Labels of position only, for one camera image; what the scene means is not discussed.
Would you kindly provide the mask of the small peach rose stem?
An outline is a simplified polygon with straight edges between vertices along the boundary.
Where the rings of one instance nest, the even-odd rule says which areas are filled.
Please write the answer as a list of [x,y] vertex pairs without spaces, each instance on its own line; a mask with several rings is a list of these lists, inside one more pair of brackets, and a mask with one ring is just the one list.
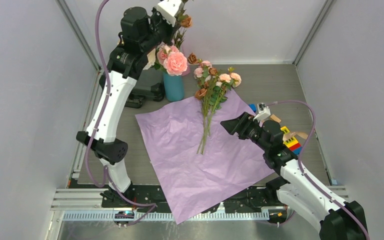
[[180,24],[184,19],[187,18],[187,15],[185,14],[185,7],[189,0],[182,0],[182,6],[179,8],[178,13],[176,14],[176,21]]

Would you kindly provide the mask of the cream white rose stem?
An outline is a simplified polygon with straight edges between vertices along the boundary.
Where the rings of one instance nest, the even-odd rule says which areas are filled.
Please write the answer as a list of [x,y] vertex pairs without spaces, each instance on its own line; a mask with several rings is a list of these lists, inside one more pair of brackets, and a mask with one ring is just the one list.
[[147,64],[144,66],[143,70],[148,70],[149,68],[153,67],[156,62],[156,49],[152,49],[147,54]]

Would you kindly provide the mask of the brown rose flower stem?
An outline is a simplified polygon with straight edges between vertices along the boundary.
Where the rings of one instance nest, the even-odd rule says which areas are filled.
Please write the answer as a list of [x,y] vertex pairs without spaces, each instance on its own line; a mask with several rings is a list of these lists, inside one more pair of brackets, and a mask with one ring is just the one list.
[[184,46],[187,42],[186,39],[188,37],[188,29],[193,26],[192,17],[188,14],[181,14],[178,18],[178,23],[180,27],[174,34],[173,44],[183,53],[189,64],[198,64],[198,57],[193,52],[188,52],[187,47]]

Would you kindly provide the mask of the large pink rose stem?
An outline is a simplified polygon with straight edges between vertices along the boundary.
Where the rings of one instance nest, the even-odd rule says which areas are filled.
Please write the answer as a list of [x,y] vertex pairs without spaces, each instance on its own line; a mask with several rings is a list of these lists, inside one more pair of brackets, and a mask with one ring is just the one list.
[[155,56],[153,67],[169,76],[181,76],[188,69],[187,58],[175,45],[157,47]]

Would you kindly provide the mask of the pink flower bouquet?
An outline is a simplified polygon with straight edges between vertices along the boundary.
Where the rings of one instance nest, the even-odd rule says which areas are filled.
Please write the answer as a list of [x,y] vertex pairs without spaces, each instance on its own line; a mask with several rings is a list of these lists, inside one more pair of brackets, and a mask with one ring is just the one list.
[[193,76],[199,89],[194,97],[200,101],[203,134],[196,151],[203,155],[207,138],[211,135],[212,118],[216,111],[222,108],[222,103],[228,100],[226,94],[242,83],[241,76],[230,66],[226,72],[220,72],[208,60],[197,60],[198,67]]

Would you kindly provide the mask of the purple and pink wrapping paper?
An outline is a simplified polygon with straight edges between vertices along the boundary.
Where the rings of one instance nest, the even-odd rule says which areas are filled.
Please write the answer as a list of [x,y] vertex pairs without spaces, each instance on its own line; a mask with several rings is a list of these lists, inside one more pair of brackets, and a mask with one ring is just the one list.
[[213,115],[204,152],[201,104],[195,97],[169,103],[136,115],[150,163],[177,224],[271,175],[263,150],[250,140],[240,140],[221,121],[250,113],[235,91]]

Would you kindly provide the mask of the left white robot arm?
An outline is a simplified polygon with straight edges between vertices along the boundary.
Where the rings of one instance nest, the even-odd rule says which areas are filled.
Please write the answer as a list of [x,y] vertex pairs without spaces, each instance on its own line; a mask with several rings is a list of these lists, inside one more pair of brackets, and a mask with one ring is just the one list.
[[104,166],[104,180],[113,190],[114,200],[121,207],[133,202],[128,190],[131,180],[127,174],[125,156],[128,144],[117,139],[117,126],[125,104],[139,80],[148,69],[149,54],[161,44],[170,44],[180,28],[178,17],[184,4],[163,0],[152,14],[140,6],[130,7],[120,21],[119,43],[104,62],[102,95],[95,114],[85,131],[79,131],[77,141],[93,152]]

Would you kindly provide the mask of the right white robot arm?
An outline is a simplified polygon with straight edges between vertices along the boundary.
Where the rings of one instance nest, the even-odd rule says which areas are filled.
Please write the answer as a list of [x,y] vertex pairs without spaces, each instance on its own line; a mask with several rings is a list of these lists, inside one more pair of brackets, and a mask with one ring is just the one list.
[[368,240],[363,207],[347,201],[320,182],[284,143],[278,122],[260,123],[244,112],[221,121],[221,126],[240,140],[250,140],[261,148],[266,165],[278,177],[266,184],[265,198],[271,205],[291,207],[318,231],[322,240]]

